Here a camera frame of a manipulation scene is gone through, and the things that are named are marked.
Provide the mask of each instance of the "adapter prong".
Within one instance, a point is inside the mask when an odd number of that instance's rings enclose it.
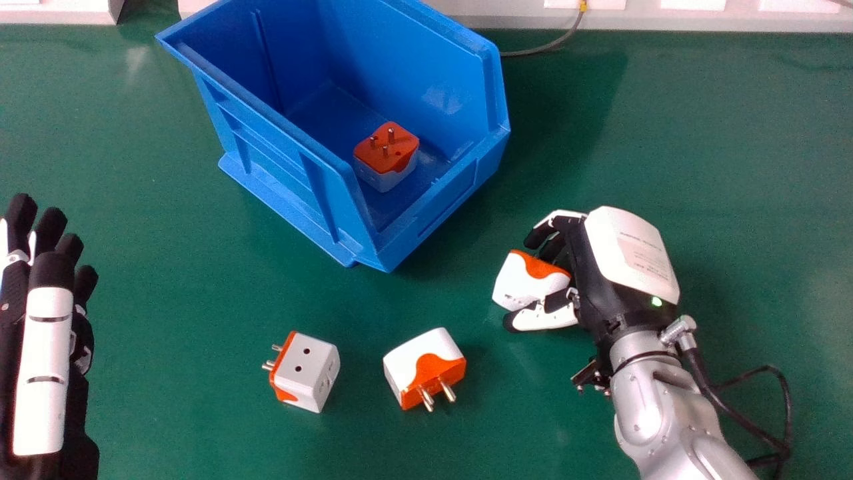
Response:
[[[438,382],[441,383],[441,388],[444,390],[444,396],[447,397],[447,401],[450,403],[456,402],[456,393],[454,393],[450,385],[446,384],[444,380],[438,380]]]
[[[432,395],[429,395],[426,390],[420,389],[420,391],[421,391],[421,396],[424,399],[424,407],[426,407],[426,410],[429,413],[432,413],[432,410],[434,410],[434,406],[435,406],[435,400],[432,399]]]

